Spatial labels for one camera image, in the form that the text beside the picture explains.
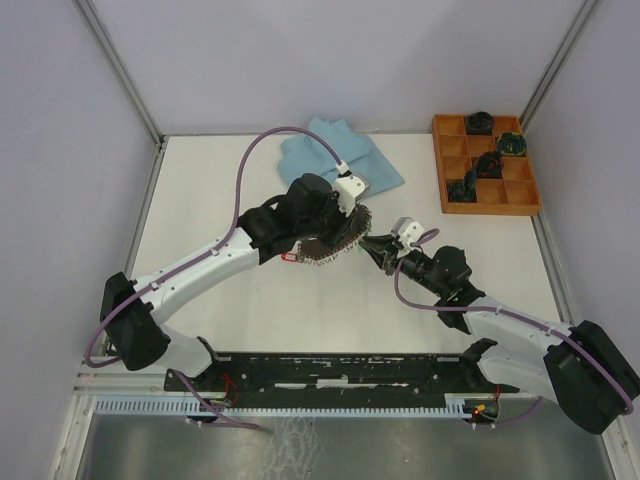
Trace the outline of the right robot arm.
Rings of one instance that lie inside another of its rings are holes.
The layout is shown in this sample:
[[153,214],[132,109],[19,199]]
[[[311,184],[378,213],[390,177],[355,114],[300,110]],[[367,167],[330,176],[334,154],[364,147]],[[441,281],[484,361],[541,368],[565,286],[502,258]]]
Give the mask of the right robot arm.
[[588,433],[599,435],[634,410],[639,376],[605,330],[547,322],[512,310],[477,289],[463,250],[443,246],[433,256],[393,235],[367,236],[361,247],[395,280],[434,294],[431,306],[449,328],[477,337],[458,368],[467,389],[515,387],[557,404]]

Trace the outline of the metal key organizer plate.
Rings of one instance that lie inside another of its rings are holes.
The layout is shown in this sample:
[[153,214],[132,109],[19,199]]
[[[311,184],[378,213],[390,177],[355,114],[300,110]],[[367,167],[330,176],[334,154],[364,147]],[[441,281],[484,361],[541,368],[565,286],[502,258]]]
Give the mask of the metal key organizer plate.
[[341,252],[354,248],[369,233],[372,223],[371,210],[365,205],[358,205],[360,209],[353,224],[355,227],[354,233],[345,237],[336,248],[328,248],[324,245],[324,234],[318,238],[301,240],[296,250],[299,262],[310,265],[324,265],[336,259]]

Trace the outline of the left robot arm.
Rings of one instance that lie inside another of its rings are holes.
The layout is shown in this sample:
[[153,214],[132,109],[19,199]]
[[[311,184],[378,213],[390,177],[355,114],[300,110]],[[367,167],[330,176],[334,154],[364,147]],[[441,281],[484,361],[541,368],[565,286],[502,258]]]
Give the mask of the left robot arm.
[[368,188],[346,172],[334,182],[306,173],[286,193],[235,218],[229,233],[170,267],[130,280],[122,272],[105,283],[100,325],[130,371],[153,364],[177,370],[198,389],[221,378],[207,343],[166,323],[187,303],[228,278],[289,252],[294,246],[333,256],[349,248],[370,225],[360,204]]

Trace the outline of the red tag key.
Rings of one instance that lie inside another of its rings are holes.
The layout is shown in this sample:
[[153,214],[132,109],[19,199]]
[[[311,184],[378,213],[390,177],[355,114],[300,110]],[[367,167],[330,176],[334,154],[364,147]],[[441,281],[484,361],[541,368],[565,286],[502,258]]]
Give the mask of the red tag key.
[[292,262],[292,263],[299,262],[298,256],[294,252],[284,252],[280,255],[280,258],[286,262]]

